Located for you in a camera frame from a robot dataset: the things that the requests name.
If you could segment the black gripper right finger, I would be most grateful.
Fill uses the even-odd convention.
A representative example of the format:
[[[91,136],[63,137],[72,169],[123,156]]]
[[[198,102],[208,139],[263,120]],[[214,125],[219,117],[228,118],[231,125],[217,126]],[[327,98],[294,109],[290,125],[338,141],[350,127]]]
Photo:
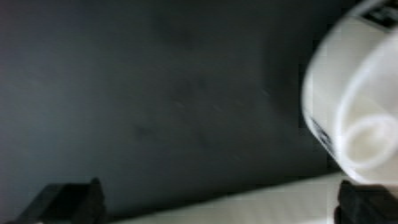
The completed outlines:
[[[398,199],[382,185],[342,181],[334,224],[398,224]]]

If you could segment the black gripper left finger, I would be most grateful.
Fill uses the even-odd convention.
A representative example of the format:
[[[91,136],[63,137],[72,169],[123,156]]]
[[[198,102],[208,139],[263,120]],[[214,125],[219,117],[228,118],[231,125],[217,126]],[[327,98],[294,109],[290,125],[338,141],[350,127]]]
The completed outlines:
[[[107,206],[100,179],[48,184],[15,224],[105,224]]]

